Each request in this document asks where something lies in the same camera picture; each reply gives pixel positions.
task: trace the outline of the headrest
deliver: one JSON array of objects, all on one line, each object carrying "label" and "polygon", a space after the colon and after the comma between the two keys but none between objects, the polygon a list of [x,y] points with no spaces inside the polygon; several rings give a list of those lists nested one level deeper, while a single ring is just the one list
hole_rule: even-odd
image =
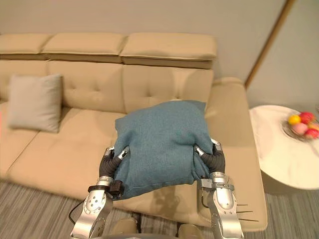
[{"label": "headrest", "polygon": [[41,51],[50,37],[44,33],[0,35],[0,58],[43,60],[45,56]]},{"label": "headrest", "polygon": [[120,63],[119,54],[126,37],[116,33],[58,33],[45,45],[43,53],[50,60]]},{"label": "headrest", "polygon": [[210,35],[133,33],[120,56],[125,64],[211,69],[216,42]]}]

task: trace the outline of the striped carpet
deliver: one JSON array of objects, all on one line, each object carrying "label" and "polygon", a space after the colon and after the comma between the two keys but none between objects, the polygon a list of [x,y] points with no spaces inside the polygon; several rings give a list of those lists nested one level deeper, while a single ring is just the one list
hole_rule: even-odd
[{"label": "striped carpet", "polygon": [[[292,196],[266,195],[268,227],[264,232],[245,233],[246,239],[319,239],[319,191]],[[0,182],[0,239],[68,239],[72,224],[69,211],[78,203],[20,185]],[[113,209],[104,230],[131,217],[130,212]],[[80,208],[74,218],[80,215]],[[200,228],[206,239],[214,238],[210,228]],[[142,232],[176,234],[176,222],[142,216]]]}]

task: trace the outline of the teal pillow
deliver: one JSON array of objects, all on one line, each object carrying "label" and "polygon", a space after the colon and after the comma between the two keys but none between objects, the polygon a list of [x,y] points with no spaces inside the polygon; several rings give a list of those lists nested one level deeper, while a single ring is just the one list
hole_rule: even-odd
[{"label": "teal pillow", "polygon": [[204,109],[198,101],[171,101],[116,120],[115,155],[130,147],[115,173],[125,187],[122,199],[209,175],[193,150],[197,144],[212,153]]}]

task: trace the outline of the red fruit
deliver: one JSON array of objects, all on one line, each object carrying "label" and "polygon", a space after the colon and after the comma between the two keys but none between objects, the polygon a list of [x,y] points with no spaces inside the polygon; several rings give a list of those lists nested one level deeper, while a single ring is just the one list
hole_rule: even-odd
[{"label": "red fruit", "polygon": [[301,123],[309,124],[311,121],[314,121],[316,119],[315,115],[310,112],[301,112],[299,115],[301,119]]},{"label": "red fruit", "polygon": [[314,138],[318,138],[319,137],[319,130],[316,130],[314,128],[310,128],[306,131],[306,133],[304,134],[304,136],[306,138],[309,139],[314,139]]}]

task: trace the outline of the yellow fruit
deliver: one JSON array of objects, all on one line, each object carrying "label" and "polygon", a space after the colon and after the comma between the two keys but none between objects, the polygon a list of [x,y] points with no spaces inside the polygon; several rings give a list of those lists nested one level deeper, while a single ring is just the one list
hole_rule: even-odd
[{"label": "yellow fruit", "polygon": [[288,119],[288,123],[291,125],[294,125],[300,122],[301,122],[301,118],[298,115],[290,116]]}]

